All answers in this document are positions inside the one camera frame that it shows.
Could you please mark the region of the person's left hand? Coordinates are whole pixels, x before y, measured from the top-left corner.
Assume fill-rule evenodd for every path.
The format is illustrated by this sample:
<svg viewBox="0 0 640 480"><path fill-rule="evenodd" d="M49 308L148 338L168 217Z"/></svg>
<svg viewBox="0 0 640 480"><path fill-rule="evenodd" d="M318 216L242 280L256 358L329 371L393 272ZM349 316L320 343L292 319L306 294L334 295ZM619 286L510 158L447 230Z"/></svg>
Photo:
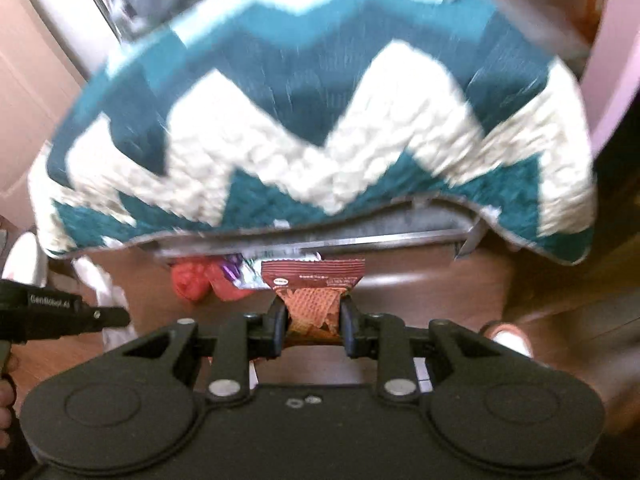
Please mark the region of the person's left hand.
<svg viewBox="0 0 640 480"><path fill-rule="evenodd" d="M12 441L10 435L15 415L13 411L16 400L16 390L9 375L3 375L0 380L0 448L5 450Z"/></svg>

